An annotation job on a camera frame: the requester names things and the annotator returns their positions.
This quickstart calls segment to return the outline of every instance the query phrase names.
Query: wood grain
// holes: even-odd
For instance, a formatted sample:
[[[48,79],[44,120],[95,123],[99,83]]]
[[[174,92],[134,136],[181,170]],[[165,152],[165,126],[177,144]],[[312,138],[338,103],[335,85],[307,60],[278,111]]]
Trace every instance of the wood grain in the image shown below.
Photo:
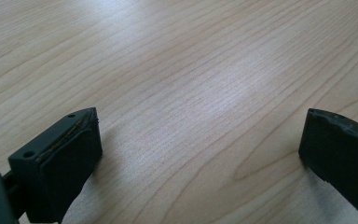
[[[309,107],[358,121],[358,1],[0,1],[0,172],[89,106],[64,223],[358,223],[297,156]]]

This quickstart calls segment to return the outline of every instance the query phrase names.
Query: black clamp jaw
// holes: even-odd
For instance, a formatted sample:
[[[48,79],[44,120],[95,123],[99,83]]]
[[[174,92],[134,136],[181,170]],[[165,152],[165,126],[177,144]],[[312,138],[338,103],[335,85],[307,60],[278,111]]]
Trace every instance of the black clamp jaw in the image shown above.
[[[299,148],[300,159],[358,210],[358,123],[310,109]]]
[[[34,223],[62,219],[103,154],[95,108],[57,121],[9,158],[0,175],[0,223],[19,223],[26,212]]]

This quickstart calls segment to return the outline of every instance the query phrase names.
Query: table surface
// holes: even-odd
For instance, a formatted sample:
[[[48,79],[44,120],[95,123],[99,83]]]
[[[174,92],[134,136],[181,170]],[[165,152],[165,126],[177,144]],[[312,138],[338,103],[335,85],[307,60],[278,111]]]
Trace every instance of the table surface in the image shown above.
[[[297,154],[308,108],[358,121],[358,1],[0,1],[0,173],[91,106],[63,223],[358,223]]]

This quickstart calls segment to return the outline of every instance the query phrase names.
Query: wooden table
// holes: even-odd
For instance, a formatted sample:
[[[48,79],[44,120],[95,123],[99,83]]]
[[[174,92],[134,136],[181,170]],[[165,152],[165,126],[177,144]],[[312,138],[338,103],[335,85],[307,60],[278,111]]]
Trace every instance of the wooden table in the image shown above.
[[[358,1],[0,1],[0,172],[91,106],[63,223],[358,223],[297,154],[308,108],[358,121]]]

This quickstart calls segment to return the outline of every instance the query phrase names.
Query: screw hole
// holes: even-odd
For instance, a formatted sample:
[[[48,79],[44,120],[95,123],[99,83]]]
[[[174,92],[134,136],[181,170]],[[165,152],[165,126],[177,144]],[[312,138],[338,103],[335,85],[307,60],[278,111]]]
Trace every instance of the screw hole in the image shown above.
[[[23,157],[24,158],[30,158],[34,155],[34,152],[33,151],[29,151],[29,152],[25,152]]]

